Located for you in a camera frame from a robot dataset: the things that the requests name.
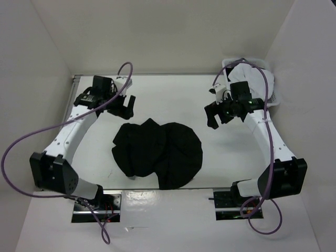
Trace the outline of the black skirt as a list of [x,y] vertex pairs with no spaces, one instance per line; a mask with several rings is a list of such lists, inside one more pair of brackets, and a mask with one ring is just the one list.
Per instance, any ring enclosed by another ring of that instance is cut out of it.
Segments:
[[188,184],[203,164],[202,143],[190,127],[152,119],[142,124],[125,123],[113,139],[113,158],[127,177],[156,174],[160,190]]

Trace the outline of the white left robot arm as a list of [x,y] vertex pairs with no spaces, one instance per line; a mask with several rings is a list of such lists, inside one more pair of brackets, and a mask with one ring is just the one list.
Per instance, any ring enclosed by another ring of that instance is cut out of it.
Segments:
[[71,164],[83,137],[101,113],[108,111],[126,120],[133,117],[135,96],[130,97],[127,106],[124,105],[127,88],[131,85],[129,77],[94,76],[92,86],[75,99],[67,124],[62,126],[52,143],[30,157],[38,188],[86,202],[94,210],[104,205],[103,187],[81,179]]

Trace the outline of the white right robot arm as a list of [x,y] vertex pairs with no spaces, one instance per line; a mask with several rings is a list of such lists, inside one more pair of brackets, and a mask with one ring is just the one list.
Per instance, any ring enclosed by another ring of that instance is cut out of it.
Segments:
[[229,87],[215,84],[209,92],[216,100],[204,108],[207,126],[217,129],[219,124],[240,118],[257,141],[266,164],[258,178],[232,183],[231,203],[242,206],[252,197],[275,199],[299,194],[308,169],[307,162],[297,158],[286,146],[263,99],[252,96],[246,81],[232,83]]

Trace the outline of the white skirt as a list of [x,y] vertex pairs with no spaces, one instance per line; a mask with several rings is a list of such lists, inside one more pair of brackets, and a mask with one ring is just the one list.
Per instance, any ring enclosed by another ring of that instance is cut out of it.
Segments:
[[232,83],[248,82],[252,98],[262,98],[265,101],[266,84],[260,71],[248,64],[238,64],[228,74],[228,79]]

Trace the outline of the white plastic basket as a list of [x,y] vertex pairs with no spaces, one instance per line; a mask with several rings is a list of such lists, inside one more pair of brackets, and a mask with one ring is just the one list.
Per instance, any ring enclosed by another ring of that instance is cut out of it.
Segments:
[[[267,79],[267,84],[268,84],[268,101],[267,101],[267,107],[272,107],[272,106],[279,105],[280,104],[280,96],[277,95],[274,74],[271,72],[269,64],[266,61],[264,61],[262,59],[258,59],[258,58],[229,58],[229,59],[224,59],[222,61],[222,66],[224,67],[224,66],[226,66],[226,65],[228,65],[230,63],[233,63],[233,62],[239,61],[239,60],[248,61],[248,62],[256,65],[258,68],[260,68],[262,70],[262,72],[264,73],[264,75],[265,75],[265,77]],[[225,76],[225,82],[226,82],[225,85],[227,87],[229,87],[229,85],[232,83],[228,79],[228,74],[238,64],[241,64],[241,63],[232,64],[232,65],[228,66],[224,70],[223,75]]]

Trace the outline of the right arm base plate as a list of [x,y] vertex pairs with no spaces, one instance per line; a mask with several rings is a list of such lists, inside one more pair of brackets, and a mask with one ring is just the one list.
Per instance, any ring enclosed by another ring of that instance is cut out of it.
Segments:
[[[244,219],[240,214],[240,208],[242,204],[250,198],[251,197],[241,197],[239,194],[235,195],[229,188],[218,188],[213,190],[213,196],[209,197],[208,200],[214,203],[216,220],[226,221]],[[256,200],[249,202],[243,208],[243,215],[250,214],[259,204],[259,201],[260,200],[257,198]],[[261,208],[251,218],[263,218]]]

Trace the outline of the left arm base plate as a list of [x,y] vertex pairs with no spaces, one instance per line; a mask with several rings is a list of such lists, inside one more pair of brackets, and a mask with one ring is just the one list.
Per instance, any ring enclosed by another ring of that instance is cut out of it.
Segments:
[[[92,207],[98,220],[103,223],[118,223],[120,221],[120,211],[122,202],[122,191],[106,190],[104,197],[97,207]],[[94,216],[88,207],[81,205],[78,202],[74,203],[72,211],[72,223],[94,223]]]

